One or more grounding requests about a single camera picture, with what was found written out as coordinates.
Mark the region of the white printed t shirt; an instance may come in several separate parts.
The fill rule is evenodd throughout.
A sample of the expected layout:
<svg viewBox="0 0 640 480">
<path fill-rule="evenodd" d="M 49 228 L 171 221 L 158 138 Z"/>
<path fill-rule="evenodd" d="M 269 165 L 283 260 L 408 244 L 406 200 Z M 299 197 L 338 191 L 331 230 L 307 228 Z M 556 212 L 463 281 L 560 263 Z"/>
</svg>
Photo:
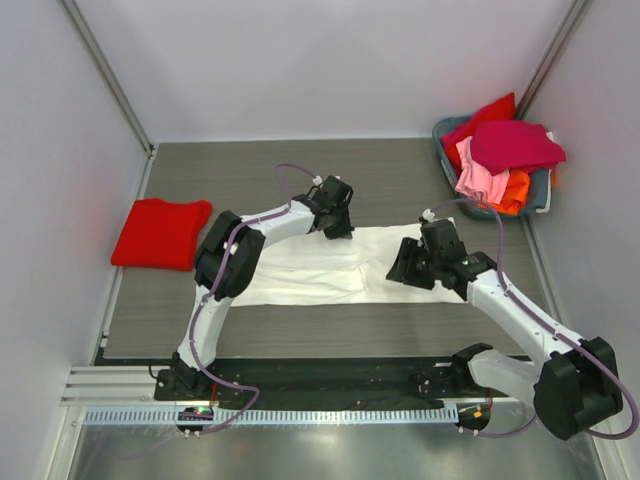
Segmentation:
<svg viewBox="0 0 640 480">
<path fill-rule="evenodd" d="M 341 304 L 461 304 L 441 285 L 420 289 L 388 281 L 401 240 L 415 238 L 418 224 L 361 227 L 350 239 L 328 240 L 315 232 L 263 250 L 241 306 L 320 306 Z"/>
</svg>

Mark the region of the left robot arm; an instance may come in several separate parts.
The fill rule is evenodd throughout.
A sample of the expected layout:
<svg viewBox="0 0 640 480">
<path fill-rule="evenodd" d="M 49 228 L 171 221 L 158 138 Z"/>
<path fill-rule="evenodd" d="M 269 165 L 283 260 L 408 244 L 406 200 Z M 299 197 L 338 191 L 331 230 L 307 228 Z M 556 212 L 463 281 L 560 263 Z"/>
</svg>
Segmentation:
<svg viewBox="0 0 640 480">
<path fill-rule="evenodd" d="M 239 216 L 222 212 L 198 248 L 196 298 L 185 337 L 169 367 L 158 372 L 156 400 L 201 400 L 216 382 L 209 367 L 233 301 L 250 285 L 261 254 L 283 240 L 323 232 L 329 240 L 350 239 L 353 188 L 337 176 L 316 178 L 305 194 L 271 210 Z"/>
</svg>

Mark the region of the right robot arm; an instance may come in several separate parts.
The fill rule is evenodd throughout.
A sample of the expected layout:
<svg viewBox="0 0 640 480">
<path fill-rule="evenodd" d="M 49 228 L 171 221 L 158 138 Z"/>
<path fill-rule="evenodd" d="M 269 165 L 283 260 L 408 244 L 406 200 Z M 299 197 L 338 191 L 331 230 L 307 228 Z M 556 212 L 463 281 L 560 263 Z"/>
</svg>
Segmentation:
<svg viewBox="0 0 640 480">
<path fill-rule="evenodd" d="M 470 253 L 448 219 L 424 221 L 417 239 L 405 237 L 387 280 L 431 290 L 436 285 L 494 320 L 525 352 L 524 361 L 478 343 L 452 357 L 451 383 L 470 396 L 491 389 L 531 406 L 561 440 L 592 429 L 623 409 L 613 348 L 587 340 L 524 296 L 499 261 Z"/>
</svg>

